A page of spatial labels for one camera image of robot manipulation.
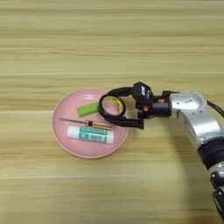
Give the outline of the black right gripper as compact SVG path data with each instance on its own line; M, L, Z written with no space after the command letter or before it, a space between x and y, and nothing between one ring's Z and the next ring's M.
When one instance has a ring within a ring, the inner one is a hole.
M128 97L132 95L133 87L119 87L107 92L107 95L114 97ZM136 100L138 109L137 119L126 118L122 115L105 115L104 119L116 126L126 128L144 128L144 119L152 117L169 117L171 115L170 94L171 91L164 91L161 95L154 95L148 92L146 96L141 96Z

